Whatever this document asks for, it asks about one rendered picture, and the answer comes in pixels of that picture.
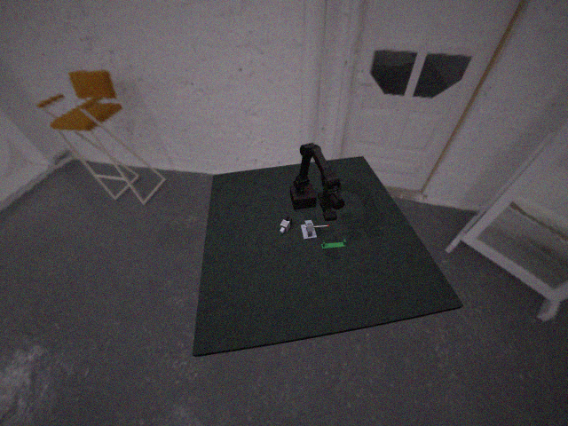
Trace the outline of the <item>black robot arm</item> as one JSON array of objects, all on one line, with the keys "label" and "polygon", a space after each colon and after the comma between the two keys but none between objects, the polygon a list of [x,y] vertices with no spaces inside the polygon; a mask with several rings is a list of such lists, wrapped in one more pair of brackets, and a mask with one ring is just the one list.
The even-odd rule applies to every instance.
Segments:
[{"label": "black robot arm", "polygon": [[[296,195],[300,196],[306,194],[304,187],[309,185],[310,182],[307,175],[311,158],[313,157],[321,172],[321,181],[324,187],[323,198],[331,203],[333,209],[342,209],[345,205],[345,201],[341,194],[339,194],[339,192],[342,191],[340,178],[336,172],[329,167],[320,146],[314,145],[313,143],[308,145],[303,144],[300,146],[300,153],[303,156],[300,174],[296,177],[296,181],[293,182],[296,188],[296,190],[294,190]],[[338,187],[334,188],[336,185]]]}]

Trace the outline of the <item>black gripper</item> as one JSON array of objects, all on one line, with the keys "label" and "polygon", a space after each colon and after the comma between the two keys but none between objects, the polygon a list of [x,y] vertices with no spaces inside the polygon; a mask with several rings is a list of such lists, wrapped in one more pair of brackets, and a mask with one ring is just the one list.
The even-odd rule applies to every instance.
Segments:
[{"label": "black gripper", "polygon": [[[335,211],[333,211],[331,208],[333,208],[333,206],[331,205],[331,203],[323,198],[323,193],[319,193],[318,194],[318,198],[319,198],[319,204],[323,210],[323,212],[325,212],[323,214],[323,217],[325,219],[325,221],[332,221],[332,220],[336,220],[337,219],[337,214],[335,213]],[[327,212],[326,212],[327,210]]]}]

